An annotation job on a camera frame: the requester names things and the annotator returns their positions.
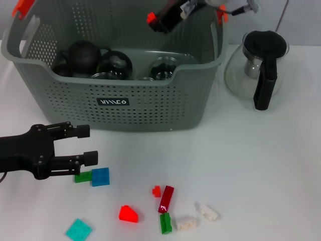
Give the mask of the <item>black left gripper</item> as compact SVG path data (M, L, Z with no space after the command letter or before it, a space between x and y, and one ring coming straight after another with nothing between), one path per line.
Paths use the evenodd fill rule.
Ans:
M79 175L82 165L97 165L97 151L53 157L53 140L73 137L90 137L90 126L74 127L71 122L33 125L24 134L1 137L1 172L29 171L37 180L44 180L50 176Z

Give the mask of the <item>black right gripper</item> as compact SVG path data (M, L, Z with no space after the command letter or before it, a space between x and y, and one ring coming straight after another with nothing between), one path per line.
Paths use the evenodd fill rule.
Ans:
M205 6L204 1L167 1L149 26L154 32L170 33L179 23Z

